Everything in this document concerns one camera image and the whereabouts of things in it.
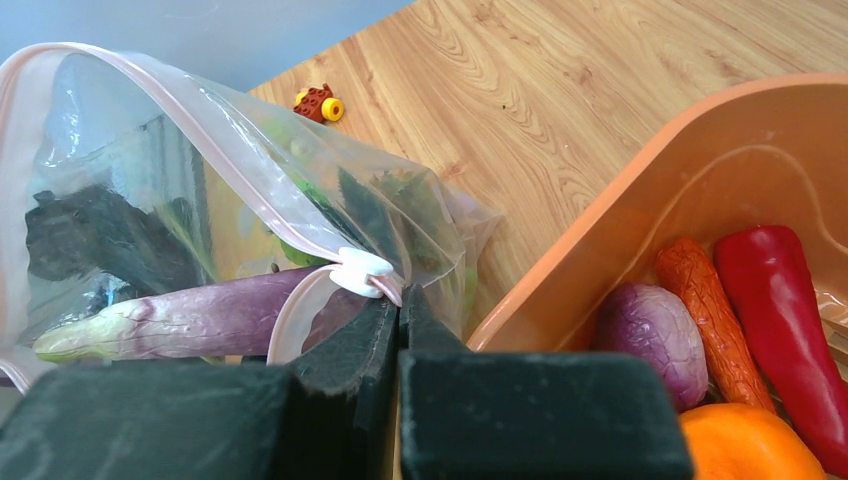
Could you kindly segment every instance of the white plastic clip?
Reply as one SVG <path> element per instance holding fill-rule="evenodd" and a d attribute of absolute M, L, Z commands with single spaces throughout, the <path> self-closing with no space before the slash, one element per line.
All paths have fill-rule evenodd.
<path fill-rule="evenodd" d="M 392 264 L 382 258 L 350 247 L 339 249 L 341 268 L 330 272 L 336 285 L 368 298 L 380 298 L 383 292 L 368 283 L 372 276 L 388 275 L 394 271 Z"/>

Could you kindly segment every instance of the orange carrot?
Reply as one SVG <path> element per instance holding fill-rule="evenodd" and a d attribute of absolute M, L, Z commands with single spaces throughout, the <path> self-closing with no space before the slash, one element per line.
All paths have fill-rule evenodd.
<path fill-rule="evenodd" d="M 775 413 L 710 257 L 690 238 L 662 250 L 654 264 L 660 284 L 681 300 L 704 340 L 707 370 L 724 398 Z"/>

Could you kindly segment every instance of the wood grain surface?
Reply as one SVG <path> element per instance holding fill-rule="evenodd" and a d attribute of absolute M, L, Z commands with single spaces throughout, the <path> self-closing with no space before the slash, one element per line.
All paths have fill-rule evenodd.
<path fill-rule="evenodd" d="M 291 106 L 327 82 L 347 107 L 334 128 L 503 212 L 476 324 L 680 111 L 846 69 L 844 1 L 420 0 L 253 93 Z"/>

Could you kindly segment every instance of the red bell pepper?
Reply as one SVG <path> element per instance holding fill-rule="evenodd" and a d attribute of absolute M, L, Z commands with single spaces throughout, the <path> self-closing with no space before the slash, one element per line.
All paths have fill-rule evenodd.
<path fill-rule="evenodd" d="M 828 350 L 801 240 L 788 227 L 753 228 L 719 240 L 714 261 L 798 435 L 828 473 L 848 478 L 848 388 Z"/>

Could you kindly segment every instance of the orange fruit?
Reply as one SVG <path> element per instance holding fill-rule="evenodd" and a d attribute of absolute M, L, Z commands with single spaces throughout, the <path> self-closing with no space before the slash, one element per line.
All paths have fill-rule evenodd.
<path fill-rule="evenodd" d="M 821 463 L 780 417 L 741 403 L 680 415 L 695 480 L 824 480 Z"/>

